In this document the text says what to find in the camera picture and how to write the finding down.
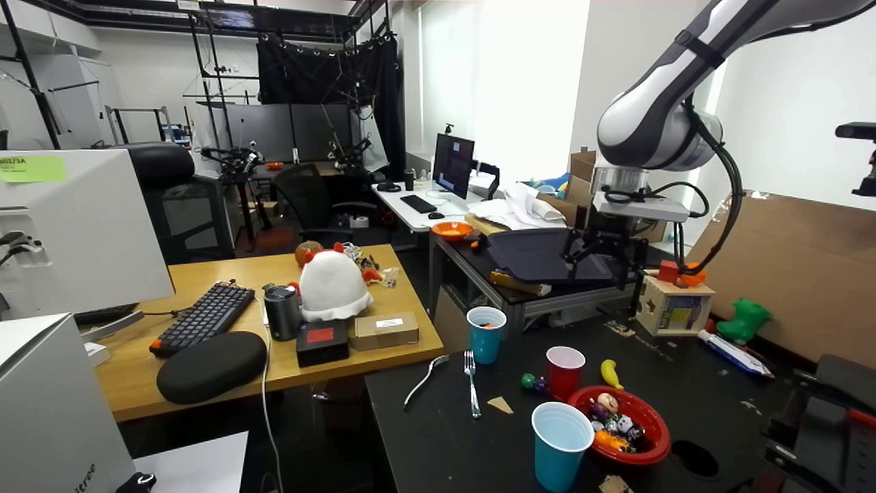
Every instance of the hard hat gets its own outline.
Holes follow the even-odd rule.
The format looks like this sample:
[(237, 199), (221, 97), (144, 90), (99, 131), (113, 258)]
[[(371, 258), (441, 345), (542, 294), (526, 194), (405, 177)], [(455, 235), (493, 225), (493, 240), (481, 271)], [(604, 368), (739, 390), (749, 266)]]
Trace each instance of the hard hat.
[(332, 249), (304, 266), (299, 287), (307, 320), (348, 320), (371, 305), (359, 266)]

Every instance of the computer monitor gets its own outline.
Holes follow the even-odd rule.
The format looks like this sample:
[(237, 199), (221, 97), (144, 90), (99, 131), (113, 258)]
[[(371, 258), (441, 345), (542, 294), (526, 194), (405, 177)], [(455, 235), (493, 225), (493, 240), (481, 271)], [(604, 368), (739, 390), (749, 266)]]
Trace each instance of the computer monitor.
[(452, 134), (437, 134), (434, 139), (434, 167), (431, 167), (431, 180), (455, 193), (459, 198), (468, 194), (468, 175), (473, 167), (473, 139), (459, 139)]
[(0, 239), (32, 239), (11, 258), (0, 247), (9, 312), (89, 312), (173, 294), (128, 150), (4, 150), (3, 164), (51, 177), (0, 175)]

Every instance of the blue paper cup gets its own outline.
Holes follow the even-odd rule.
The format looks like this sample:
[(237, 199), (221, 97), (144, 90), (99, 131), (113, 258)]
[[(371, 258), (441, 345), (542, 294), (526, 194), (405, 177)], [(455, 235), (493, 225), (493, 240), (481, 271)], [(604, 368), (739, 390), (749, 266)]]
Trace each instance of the blue paper cup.
[(575, 486), (581, 455), (594, 445), (590, 423), (566, 403), (542, 403), (530, 412), (533, 468), (545, 491), (560, 493)]
[(473, 308), (466, 312), (471, 328), (471, 353), (475, 364), (494, 364), (500, 349), (500, 331), (508, 320), (494, 308)]

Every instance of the black keyboard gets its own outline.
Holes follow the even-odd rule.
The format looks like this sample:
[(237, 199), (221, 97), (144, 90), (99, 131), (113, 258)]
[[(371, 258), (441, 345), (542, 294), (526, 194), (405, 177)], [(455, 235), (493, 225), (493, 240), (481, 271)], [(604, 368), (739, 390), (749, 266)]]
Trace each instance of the black keyboard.
[(166, 331), (147, 345), (152, 356), (166, 358), (182, 349), (199, 345), (226, 331), (252, 305), (255, 291), (237, 286), (212, 286), (193, 308), (180, 312)]
[(419, 214), (431, 214), (437, 210), (431, 204), (421, 199), (419, 194), (405, 194), (403, 204), (408, 204)]

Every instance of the bowl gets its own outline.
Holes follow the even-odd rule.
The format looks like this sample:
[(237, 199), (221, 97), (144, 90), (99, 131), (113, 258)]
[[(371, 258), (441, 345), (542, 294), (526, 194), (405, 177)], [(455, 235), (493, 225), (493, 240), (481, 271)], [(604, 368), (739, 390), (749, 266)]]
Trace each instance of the bowl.
[(583, 387), (577, 390), (571, 397), (568, 397), (568, 405), (575, 405), (577, 412), (587, 412), (587, 403), (596, 397), (596, 394), (612, 394), (619, 401), (619, 412), (626, 413), (633, 423), (638, 423), (646, 434), (646, 439), (650, 440), (650, 450), (646, 451), (623, 451), (623, 450), (612, 450), (612, 446), (604, 446), (598, 440), (594, 440), (594, 451), (607, 458), (607, 460), (615, 460), (622, 466), (656, 466), (668, 458), (671, 451), (671, 434), (668, 434), (668, 424), (663, 423), (663, 417), (656, 413), (656, 409), (650, 409), (646, 401), (629, 394), (629, 391), (622, 391), (622, 390), (612, 390), (612, 387)]
[(437, 223), (431, 225), (431, 232), (442, 240), (466, 240), (471, 235), (468, 223)]

